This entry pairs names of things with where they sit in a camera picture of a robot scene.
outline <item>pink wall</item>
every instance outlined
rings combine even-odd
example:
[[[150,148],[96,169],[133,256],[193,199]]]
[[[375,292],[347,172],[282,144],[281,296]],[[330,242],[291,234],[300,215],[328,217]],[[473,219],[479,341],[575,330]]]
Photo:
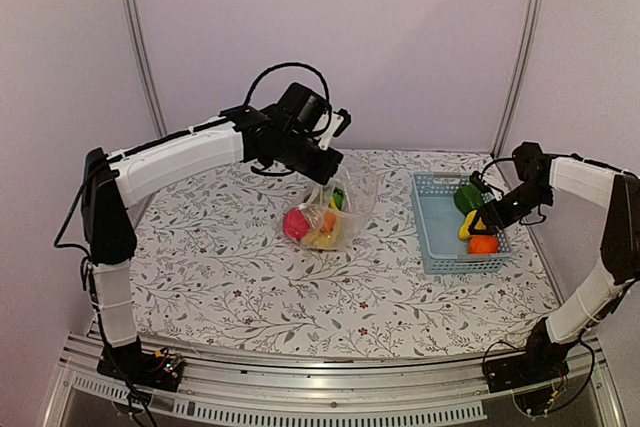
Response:
[[[341,145],[488,151],[526,0],[139,0],[170,130],[244,99],[286,60],[325,73],[353,125]],[[279,98],[286,72],[255,106]]]
[[[51,247],[84,154],[154,134],[120,0],[0,0],[0,39],[0,423],[24,427],[90,318],[80,256]]]
[[[640,3],[544,0],[506,151],[536,140],[548,152],[578,152],[640,173]],[[557,195],[535,227],[566,292],[589,273],[605,212]],[[598,328],[629,425],[640,425],[640,288]]]

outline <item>robotic arm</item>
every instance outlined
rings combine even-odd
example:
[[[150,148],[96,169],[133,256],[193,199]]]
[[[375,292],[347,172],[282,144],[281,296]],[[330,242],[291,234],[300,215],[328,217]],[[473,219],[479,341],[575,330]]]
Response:
[[[640,180],[635,175],[575,154],[544,154],[534,143],[516,148],[512,160],[523,183],[479,209],[477,217],[489,230],[504,229],[542,204],[553,205],[552,189],[574,194],[608,213],[600,255],[587,279],[558,310],[534,326],[524,354],[485,364],[492,392],[564,374],[568,351],[586,329],[613,312],[640,279]],[[472,183],[487,189],[478,173]]]
[[[325,99],[294,83],[262,110],[243,105],[130,150],[87,155],[81,211],[90,247],[89,291],[104,342],[101,374],[176,391],[182,371],[179,357],[142,352],[129,285],[136,236],[126,209],[163,187],[233,162],[258,160],[264,169],[252,170],[271,176],[283,175],[266,171],[280,162],[287,173],[326,184],[343,157],[329,142],[350,121],[345,110],[333,113]]]

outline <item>light blue plastic crate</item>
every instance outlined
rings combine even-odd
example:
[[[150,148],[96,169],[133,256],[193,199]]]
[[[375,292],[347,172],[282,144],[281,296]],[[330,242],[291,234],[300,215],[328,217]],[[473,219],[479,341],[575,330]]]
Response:
[[[503,231],[496,235],[500,244],[498,254],[468,254],[468,242],[458,239],[465,217],[455,206],[453,194],[469,183],[469,174],[414,172],[411,178],[411,202],[425,273],[496,272],[507,263],[513,251]]]

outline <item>floral tablecloth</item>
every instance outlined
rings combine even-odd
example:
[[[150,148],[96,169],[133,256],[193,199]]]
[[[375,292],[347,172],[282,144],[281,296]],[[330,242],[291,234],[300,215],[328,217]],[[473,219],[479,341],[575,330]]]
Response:
[[[265,352],[422,357],[520,342],[557,307],[524,227],[507,231],[515,255],[498,273],[423,273],[410,172],[470,172],[488,156],[347,155],[381,176],[375,212],[347,252],[304,251],[283,239],[279,221],[307,182],[298,175],[265,178],[236,164],[159,192],[137,230],[138,329]]]

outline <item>plastic bag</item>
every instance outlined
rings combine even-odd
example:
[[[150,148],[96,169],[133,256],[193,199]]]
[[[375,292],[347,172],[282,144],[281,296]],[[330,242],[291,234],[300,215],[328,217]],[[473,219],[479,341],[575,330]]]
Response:
[[[343,250],[364,228],[378,195],[378,176],[345,155],[327,183],[310,183],[282,221],[284,234],[306,249]]]

